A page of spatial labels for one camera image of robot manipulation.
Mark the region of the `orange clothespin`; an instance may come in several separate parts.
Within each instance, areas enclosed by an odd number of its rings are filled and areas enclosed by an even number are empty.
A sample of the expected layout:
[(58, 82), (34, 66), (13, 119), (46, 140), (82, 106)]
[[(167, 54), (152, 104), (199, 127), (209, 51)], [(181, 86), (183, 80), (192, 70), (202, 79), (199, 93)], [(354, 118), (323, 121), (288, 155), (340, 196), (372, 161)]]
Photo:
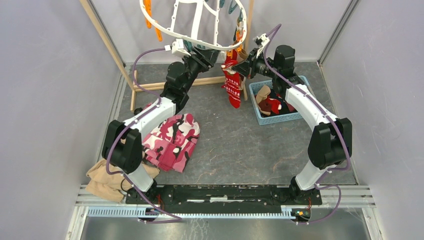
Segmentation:
[[(151, 17), (152, 16), (151, 0), (143, 0), (142, 2), (144, 4), (145, 11), (147, 12), (148, 16)], [(146, 22), (147, 28), (151, 29), (152, 28), (151, 22), (147, 18), (145, 18), (145, 22)]]
[(234, 36), (233, 36), (233, 40), (235, 42), (238, 42), (240, 40), (240, 38), (242, 37), (242, 32), (243, 32), (243, 21), (238, 19), (236, 21), (236, 28), (235, 28)]

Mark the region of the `white clip hanger frame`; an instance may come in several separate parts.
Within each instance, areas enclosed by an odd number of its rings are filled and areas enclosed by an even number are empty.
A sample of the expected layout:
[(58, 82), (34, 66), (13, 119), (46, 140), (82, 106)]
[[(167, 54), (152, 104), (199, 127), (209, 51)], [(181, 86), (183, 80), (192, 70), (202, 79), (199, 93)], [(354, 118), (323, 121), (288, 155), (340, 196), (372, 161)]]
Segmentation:
[[(162, 25), (160, 25), (155, 19), (152, 18), (152, 16), (148, 16), (146, 10), (145, 10), (145, 6), (143, 4), (143, 1), (141, 0), (139, 2), (139, 6), (140, 9), (144, 15), (145, 18), (147, 18), (152, 26), (155, 27), (156, 30), (156, 35), (158, 37), (159, 41), (162, 41), (162, 33), (172, 36), (176, 39), (183, 39), (187, 42), (190, 43), (194, 43), (196, 45), (200, 45), (209, 49), (213, 49), (213, 50), (218, 50), (218, 51), (230, 51), (233, 49), (239, 49), (242, 47), (243, 43), (245, 42), (248, 33), (249, 33), (249, 24), (248, 21), (250, 19), (250, 17), (248, 17), (244, 6), (242, 5), (242, 3), (237, 0), (236, 3), (236, 7), (239, 7), (240, 9), (240, 15), (238, 17), (238, 20), (242, 20), (243, 22), (243, 31), (242, 31), (242, 35), (241, 38), (239, 39), (239, 41), (228, 45), (228, 46), (222, 46), (218, 43), (218, 35), (219, 35), (219, 22), (220, 22), (220, 10), (223, 7), (222, 5), (223, 1), (220, 0), (216, 3), (216, 7), (212, 8), (206, 0), (176, 0), (173, 4), (173, 12), (171, 15), (171, 22), (170, 22), (170, 26), (169, 27), (164, 27)], [(192, 19), (192, 24), (191, 24), (191, 32), (189, 35), (185, 35), (182, 33), (179, 33), (177, 31), (175, 31), (175, 26), (176, 26), (176, 21), (177, 21), (177, 13), (179, 10), (179, 7), (181, 5), (195, 5), (195, 12), (194, 12), (194, 16)], [(198, 39), (198, 35), (199, 35), (199, 29), (200, 29), (200, 24), (201, 24), (201, 18), (202, 18), (202, 14), (203, 14), (203, 10), (208, 11), (210, 14), (212, 14), (214, 16), (214, 22), (213, 22), (213, 41), (212, 43), (203, 41), (201, 39)]]

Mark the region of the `tan brown striped sock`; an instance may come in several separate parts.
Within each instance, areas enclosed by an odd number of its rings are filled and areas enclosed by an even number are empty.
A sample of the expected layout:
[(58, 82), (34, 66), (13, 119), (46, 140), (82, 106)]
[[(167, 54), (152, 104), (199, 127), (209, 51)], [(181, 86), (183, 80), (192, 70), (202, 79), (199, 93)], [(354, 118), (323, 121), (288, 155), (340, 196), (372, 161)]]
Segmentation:
[(237, 52), (237, 61), (243, 62), (248, 58), (249, 54), (245, 51), (245, 49), (241, 49)]

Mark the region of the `red white patterned sock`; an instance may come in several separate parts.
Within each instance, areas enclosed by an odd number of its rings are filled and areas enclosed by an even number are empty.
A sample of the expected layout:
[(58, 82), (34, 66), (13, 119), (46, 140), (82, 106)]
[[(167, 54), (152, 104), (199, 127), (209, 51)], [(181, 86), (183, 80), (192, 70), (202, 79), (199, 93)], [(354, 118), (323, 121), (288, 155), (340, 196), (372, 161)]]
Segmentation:
[(232, 49), (226, 52), (226, 58), (225, 58), (224, 64), (230, 65), (230, 66), (235, 65), (238, 62), (237, 59), (238, 59), (238, 52), (236, 49)]

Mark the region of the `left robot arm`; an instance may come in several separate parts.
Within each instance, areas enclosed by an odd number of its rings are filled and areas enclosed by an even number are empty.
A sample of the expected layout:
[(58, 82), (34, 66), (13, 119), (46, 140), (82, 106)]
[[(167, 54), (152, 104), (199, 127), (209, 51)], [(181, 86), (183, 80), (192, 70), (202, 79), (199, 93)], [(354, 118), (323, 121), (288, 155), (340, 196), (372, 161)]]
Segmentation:
[(142, 140), (184, 108), (195, 79), (214, 66), (219, 54), (219, 50), (193, 47), (181, 61), (168, 66), (164, 89), (151, 106), (124, 122), (113, 120), (107, 127), (101, 155), (107, 165), (118, 168), (116, 174), (123, 174), (138, 190), (137, 196), (145, 204), (156, 200), (157, 190), (152, 187), (154, 179), (142, 166)]

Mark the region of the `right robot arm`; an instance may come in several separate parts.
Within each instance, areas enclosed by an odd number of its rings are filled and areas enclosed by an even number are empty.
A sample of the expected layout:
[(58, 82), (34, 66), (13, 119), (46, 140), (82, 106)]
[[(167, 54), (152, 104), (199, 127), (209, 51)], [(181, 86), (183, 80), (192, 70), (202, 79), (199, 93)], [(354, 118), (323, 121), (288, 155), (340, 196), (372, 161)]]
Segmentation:
[(352, 122), (328, 111), (311, 94), (303, 80), (294, 72), (295, 49), (279, 45), (273, 58), (254, 48), (248, 57), (232, 66), (232, 70), (252, 78), (256, 74), (270, 77), (273, 90), (284, 98), (306, 121), (312, 131), (307, 148), (309, 161), (289, 185), (289, 199), (302, 204), (309, 193), (319, 189), (320, 181), (333, 171), (351, 167)]

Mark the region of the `brown tan socks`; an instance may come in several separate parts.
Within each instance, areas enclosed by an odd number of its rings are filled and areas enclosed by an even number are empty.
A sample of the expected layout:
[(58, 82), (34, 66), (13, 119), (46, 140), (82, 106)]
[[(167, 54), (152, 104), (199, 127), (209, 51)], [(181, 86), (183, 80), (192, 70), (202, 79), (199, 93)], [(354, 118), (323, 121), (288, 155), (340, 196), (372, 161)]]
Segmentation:
[(282, 109), (282, 102), (275, 94), (272, 95), (272, 90), (269, 86), (263, 85), (257, 92), (255, 101), (258, 106), (259, 112), (266, 117), (271, 115), (279, 115)]

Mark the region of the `wooden hanger stand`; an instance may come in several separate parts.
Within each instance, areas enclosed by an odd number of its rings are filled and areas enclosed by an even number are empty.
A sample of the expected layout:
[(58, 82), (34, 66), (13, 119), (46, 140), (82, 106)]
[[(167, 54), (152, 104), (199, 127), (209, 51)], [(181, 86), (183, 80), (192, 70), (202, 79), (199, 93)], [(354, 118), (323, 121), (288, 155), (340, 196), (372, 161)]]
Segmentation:
[[(125, 70), (126, 64), (123, 62), (122, 58), (120, 57), (118, 53), (118, 50), (116, 49), (114, 43), (112, 42), (112, 39), (107, 33), (107, 30), (101, 20), (101, 17), (98, 15), (97, 10), (94, 4), (92, 3), (92, 1), (82, 0), (80, 3), (83, 9), (85, 10), (85, 12), (87, 13), (89, 19), (93, 23), (97, 33), (99, 34), (100, 38), (105, 44), (107, 50), (111, 54), (117, 67), (119, 68), (121, 75), (124, 77), (124, 79), (127, 82), (127, 85), (131, 89), (131, 105), (130, 105), (131, 111), (135, 110), (135, 102), (136, 102), (135, 96), (137, 92), (147, 92), (147, 91), (164, 89), (165, 92), (171, 92), (173, 95), (182, 97), (179, 100), (179, 103), (184, 103), (188, 99), (187, 92), (191, 86), (210, 85), (210, 84), (225, 82), (225, 77), (223, 76), (210, 77), (210, 78), (197, 78), (199, 71), (192, 68), (191, 65), (186, 64), (183, 68), (179, 69), (178, 71), (171, 72), (171, 75), (170, 77), (166, 79), (166, 82), (144, 84), (144, 85), (138, 86), (136, 74), (135, 73), (129, 74), (126, 72)], [(246, 37), (247, 39), (249, 37), (250, 24), (251, 24), (252, 17), (250, 12), (246, 12), (246, 14), (248, 17), (250, 17), (250, 19), (248, 20), (248, 35)], [(246, 40), (244, 41), (241, 48), (236, 49), (238, 52), (245, 46), (245, 42)], [(183, 43), (184, 43), (184, 48), (190, 54), (193, 47), (198, 47), (202, 49), (210, 49), (195, 43), (188, 42), (186, 40), (183, 40)], [(163, 48), (163, 50), (171, 51), (171, 46), (172, 45), (166, 45)], [(220, 53), (226, 53), (226, 52), (228, 51), (215, 50), (215, 58), (218, 58)]]

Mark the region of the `light blue plastic basket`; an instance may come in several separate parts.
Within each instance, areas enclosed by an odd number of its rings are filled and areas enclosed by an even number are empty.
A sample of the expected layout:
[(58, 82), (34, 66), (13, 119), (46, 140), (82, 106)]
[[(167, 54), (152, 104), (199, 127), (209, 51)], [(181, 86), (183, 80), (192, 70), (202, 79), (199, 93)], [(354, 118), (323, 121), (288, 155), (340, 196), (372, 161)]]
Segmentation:
[(288, 121), (294, 121), (302, 119), (302, 116), (298, 112), (288, 113), (288, 114), (280, 114), (275, 116), (267, 116), (262, 117), (261, 112), (259, 111), (259, 107), (256, 103), (256, 94), (263, 86), (268, 86), (271, 89), (272, 86), (272, 80), (265, 80), (265, 81), (259, 81), (259, 82), (253, 82), (248, 85), (249, 89), (249, 95), (251, 97), (251, 102), (253, 106), (253, 111), (255, 113), (257, 122), (260, 126), (269, 125), (269, 124), (276, 124), (281, 122), (288, 122)]

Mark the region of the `pink camouflage cloth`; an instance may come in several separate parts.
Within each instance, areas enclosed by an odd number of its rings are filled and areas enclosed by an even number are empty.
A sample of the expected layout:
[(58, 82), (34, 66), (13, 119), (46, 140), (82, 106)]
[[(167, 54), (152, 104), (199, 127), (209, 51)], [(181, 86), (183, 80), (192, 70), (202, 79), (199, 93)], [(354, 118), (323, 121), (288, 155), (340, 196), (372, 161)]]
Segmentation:
[(200, 137), (200, 125), (191, 113), (174, 115), (144, 138), (145, 159), (159, 169), (182, 173)]

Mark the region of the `beige cloth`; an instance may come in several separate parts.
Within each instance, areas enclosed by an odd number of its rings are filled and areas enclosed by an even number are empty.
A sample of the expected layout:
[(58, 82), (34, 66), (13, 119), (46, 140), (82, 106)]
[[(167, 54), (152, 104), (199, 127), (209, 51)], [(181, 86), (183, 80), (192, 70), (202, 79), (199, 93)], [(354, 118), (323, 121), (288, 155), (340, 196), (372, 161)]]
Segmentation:
[(108, 174), (106, 164), (107, 160), (103, 158), (86, 172), (90, 178), (86, 190), (104, 200), (120, 203), (124, 192), (132, 188), (131, 184), (120, 173)]

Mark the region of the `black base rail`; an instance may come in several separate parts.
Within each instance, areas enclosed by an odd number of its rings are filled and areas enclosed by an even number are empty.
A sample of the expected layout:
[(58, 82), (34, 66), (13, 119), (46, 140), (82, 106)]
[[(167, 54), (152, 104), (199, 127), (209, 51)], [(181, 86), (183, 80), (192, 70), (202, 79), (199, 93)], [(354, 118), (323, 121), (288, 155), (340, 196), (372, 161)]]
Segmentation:
[(319, 206), (317, 189), (293, 190), (286, 185), (189, 185), (152, 187), (146, 197), (171, 214), (276, 214), (282, 206)]

